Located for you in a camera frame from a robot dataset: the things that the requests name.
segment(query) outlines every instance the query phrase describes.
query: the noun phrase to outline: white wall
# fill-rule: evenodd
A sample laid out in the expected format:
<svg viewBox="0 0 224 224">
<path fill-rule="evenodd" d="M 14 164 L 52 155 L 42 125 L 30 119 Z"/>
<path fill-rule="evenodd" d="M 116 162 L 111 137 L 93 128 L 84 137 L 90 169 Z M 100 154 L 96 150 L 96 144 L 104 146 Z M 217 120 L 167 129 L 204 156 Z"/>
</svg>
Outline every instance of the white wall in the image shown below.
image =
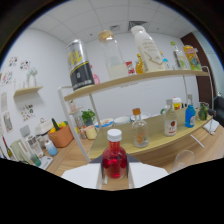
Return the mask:
<svg viewBox="0 0 224 224">
<path fill-rule="evenodd" d="M 181 49 L 183 43 L 179 38 L 163 34 L 152 33 L 159 50 L 163 51 L 170 64 L 174 64 L 172 47 L 170 41 L 175 41 Z M 134 36 L 131 33 L 116 35 L 121 53 L 125 61 L 132 61 L 135 65 L 137 60 L 137 49 Z M 103 52 L 98 40 L 86 44 L 90 64 L 93 71 L 99 76 L 101 82 L 109 81 L 109 76 L 105 66 Z M 18 56 L 16 67 L 9 68 L 10 57 Z M 40 118 L 45 120 L 55 118 L 57 122 L 65 120 L 65 115 L 59 101 L 57 88 L 60 86 L 71 86 L 69 70 L 67 66 L 66 45 L 56 38 L 34 29 L 26 30 L 10 49 L 3 64 L 2 73 L 13 71 L 13 79 L 17 82 L 26 80 L 26 71 L 21 71 L 19 64 L 22 60 L 31 61 L 31 68 L 38 70 L 37 82 L 43 85 L 38 93 L 18 96 L 13 98 L 14 86 L 8 84 L 0 87 L 0 92 L 7 91 L 8 111 L 14 131 L 7 133 L 2 119 L 4 136 L 8 146 L 18 139 L 22 139 L 19 129 L 29 125 L 31 134 L 34 134 L 35 126 L 40 123 Z M 195 77 L 187 78 L 188 92 L 193 94 L 194 103 L 198 103 L 198 89 Z M 145 81 L 137 85 L 123 88 L 114 88 L 93 95 L 95 104 L 100 116 L 104 118 L 117 118 L 123 115 L 131 115 L 132 109 L 140 107 L 142 112 L 149 112 L 152 115 L 160 113 L 165 106 L 166 99 L 181 97 L 185 101 L 185 89 L 183 78 L 162 78 Z M 87 110 L 92 109 L 88 97 L 76 100 Z M 35 118 L 23 121 L 19 108 L 24 105 L 33 104 Z M 0 138 L 0 145 L 5 152 L 5 147 Z"/>
<path fill-rule="evenodd" d="M 18 57 L 16 67 L 8 66 L 12 56 Z M 19 129 L 25 125 L 28 125 L 31 134 L 34 134 L 35 126 L 40 123 L 40 118 L 45 120 L 54 118 L 57 122 L 65 120 L 57 93 L 59 86 L 71 85 L 65 44 L 44 32 L 27 29 L 9 50 L 3 63 L 2 76 L 5 72 L 13 71 L 13 80 L 15 78 L 17 83 L 26 81 L 27 71 L 20 69 L 20 62 L 23 60 L 30 61 L 30 67 L 37 69 L 36 80 L 43 85 L 43 88 L 37 93 L 13 98 L 13 83 L 0 87 L 1 93 L 7 92 L 8 111 L 13 126 L 13 131 L 7 133 L 1 113 L 4 137 L 8 146 L 15 140 L 23 139 Z M 32 104 L 35 114 L 34 118 L 27 121 L 23 121 L 19 110 L 25 104 Z M 0 145 L 5 150 L 2 138 L 0 138 Z"/>
<path fill-rule="evenodd" d="M 172 55 L 172 46 L 170 41 L 175 41 L 177 46 L 182 49 L 183 43 L 179 38 L 163 34 L 150 33 L 155 40 L 157 47 L 163 51 L 170 64 L 175 64 Z M 118 41 L 122 56 L 125 61 L 132 61 L 135 65 L 137 60 L 137 48 L 134 42 L 134 36 L 131 33 L 115 35 Z M 93 65 L 93 72 L 96 73 L 101 82 L 109 81 L 103 52 L 99 41 L 91 41 L 86 44 L 90 63 Z M 193 94 L 194 104 L 198 104 L 198 87 L 195 77 L 187 77 L 188 93 Z M 132 109 L 140 107 L 142 112 L 149 112 L 152 115 L 158 114 L 164 107 L 166 99 L 181 97 L 185 100 L 185 89 L 183 78 L 163 78 L 145 81 L 130 87 L 114 88 L 96 93 L 93 95 L 100 119 L 112 117 L 113 119 L 131 115 Z"/>
<path fill-rule="evenodd" d="M 212 73 L 214 75 L 215 86 L 217 93 L 222 93 L 222 97 L 224 97 L 224 71 L 223 66 L 220 63 L 219 58 L 217 57 L 214 49 L 209 44 L 209 42 L 205 39 L 205 37 L 198 31 L 193 32 L 194 36 L 197 38 L 198 42 L 201 44 L 205 55 L 209 61 L 209 64 L 212 69 Z"/>
</svg>

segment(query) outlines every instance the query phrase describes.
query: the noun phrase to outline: basket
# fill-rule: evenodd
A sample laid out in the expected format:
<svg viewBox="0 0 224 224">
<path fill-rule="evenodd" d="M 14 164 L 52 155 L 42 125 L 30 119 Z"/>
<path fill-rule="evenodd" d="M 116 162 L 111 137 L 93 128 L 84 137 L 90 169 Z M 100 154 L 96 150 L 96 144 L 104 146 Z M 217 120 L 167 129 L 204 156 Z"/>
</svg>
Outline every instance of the basket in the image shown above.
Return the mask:
<svg viewBox="0 0 224 224">
<path fill-rule="evenodd" d="M 48 132 L 48 136 L 57 148 L 66 147 L 74 139 L 69 125 L 54 133 Z"/>
</svg>

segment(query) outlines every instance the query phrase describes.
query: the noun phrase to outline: ceiling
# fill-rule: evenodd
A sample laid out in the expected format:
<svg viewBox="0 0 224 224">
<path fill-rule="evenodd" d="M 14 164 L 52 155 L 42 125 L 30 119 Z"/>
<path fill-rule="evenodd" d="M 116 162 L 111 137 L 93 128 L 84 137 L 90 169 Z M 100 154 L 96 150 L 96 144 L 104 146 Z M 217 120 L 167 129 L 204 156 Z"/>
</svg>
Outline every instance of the ceiling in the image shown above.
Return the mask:
<svg viewBox="0 0 224 224">
<path fill-rule="evenodd" d="M 41 30 L 68 44 L 98 38 L 102 30 L 119 25 L 113 33 L 127 33 L 129 21 L 145 21 L 148 33 L 181 38 L 196 28 L 174 10 L 151 0 L 71 0 L 39 17 L 29 28 Z"/>
</svg>

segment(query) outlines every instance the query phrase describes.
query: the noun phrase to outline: wooden shelf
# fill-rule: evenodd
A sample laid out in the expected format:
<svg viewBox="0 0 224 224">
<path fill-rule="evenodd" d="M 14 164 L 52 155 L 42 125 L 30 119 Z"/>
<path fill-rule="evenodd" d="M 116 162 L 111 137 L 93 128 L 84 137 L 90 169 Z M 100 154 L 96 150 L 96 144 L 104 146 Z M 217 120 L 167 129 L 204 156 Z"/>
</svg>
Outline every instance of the wooden shelf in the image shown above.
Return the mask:
<svg viewBox="0 0 224 224">
<path fill-rule="evenodd" d="M 132 124 L 124 124 L 115 126 L 112 128 L 118 128 L 122 131 L 122 140 L 121 140 L 121 147 L 123 147 L 126 153 L 130 155 L 139 155 L 144 154 L 147 152 L 155 151 L 161 147 L 173 144 L 186 138 L 194 131 L 198 130 L 199 128 L 203 127 L 209 120 L 211 120 L 211 116 L 208 116 L 207 121 L 199 121 L 195 120 L 195 126 L 193 128 L 185 127 L 185 110 L 180 109 L 177 110 L 177 133 L 175 136 L 167 137 L 164 135 L 164 115 L 159 115 L 156 117 L 151 117 L 145 119 L 148 124 L 149 130 L 149 145 L 145 148 L 137 148 L 134 145 L 133 134 L 132 134 Z M 101 128 L 97 134 L 97 137 L 92 145 L 92 148 L 88 154 L 91 160 L 100 156 L 105 148 L 108 146 L 107 140 L 107 131 L 111 128 Z"/>
<path fill-rule="evenodd" d="M 24 94 L 28 94 L 28 93 L 34 93 L 34 92 L 37 92 L 41 88 L 43 88 L 43 86 L 36 86 L 36 87 L 31 87 L 31 88 L 17 89 L 15 91 L 13 97 L 24 95 Z"/>
<path fill-rule="evenodd" d="M 141 75 L 132 75 L 125 78 L 115 79 L 109 82 L 104 82 L 99 85 L 90 85 L 74 91 L 74 93 L 64 97 L 65 101 L 73 100 L 79 97 L 87 96 L 90 93 L 97 93 L 115 87 L 128 86 L 139 82 L 144 82 L 149 79 L 175 77 L 175 76 L 209 76 L 208 72 L 191 71 L 191 70 L 171 70 L 162 72 L 150 72 Z"/>
</svg>

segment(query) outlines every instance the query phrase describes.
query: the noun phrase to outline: table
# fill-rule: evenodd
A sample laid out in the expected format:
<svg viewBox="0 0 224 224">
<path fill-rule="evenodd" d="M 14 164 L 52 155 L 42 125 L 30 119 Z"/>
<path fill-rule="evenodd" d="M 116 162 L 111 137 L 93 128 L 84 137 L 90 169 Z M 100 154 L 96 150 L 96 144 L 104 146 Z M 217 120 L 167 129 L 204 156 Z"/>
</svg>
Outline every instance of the table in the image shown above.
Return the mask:
<svg viewBox="0 0 224 224">
<path fill-rule="evenodd" d="M 214 136 L 209 135 L 208 137 L 208 132 L 203 128 L 193 132 L 193 136 L 205 145 L 204 149 L 191 136 L 188 136 L 172 145 L 162 147 L 152 152 L 135 155 L 134 157 L 140 160 L 143 164 L 164 168 L 168 173 L 170 172 L 176 155 L 182 150 L 193 151 L 196 156 L 196 164 L 223 158 L 224 129 L 221 125 L 219 125 L 215 131 Z M 81 141 L 88 153 L 94 141 L 87 139 L 82 139 Z M 44 152 L 46 156 L 49 156 L 46 150 L 44 150 Z M 54 161 L 46 171 L 59 177 L 61 177 L 66 170 L 88 164 L 75 140 L 72 140 L 72 142 L 65 148 L 58 148 L 58 154 L 54 156 L 53 159 Z M 126 175 L 120 180 L 108 179 L 107 185 L 103 185 L 102 187 L 102 190 L 109 191 L 124 189 L 129 189 Z"/>
</svg>

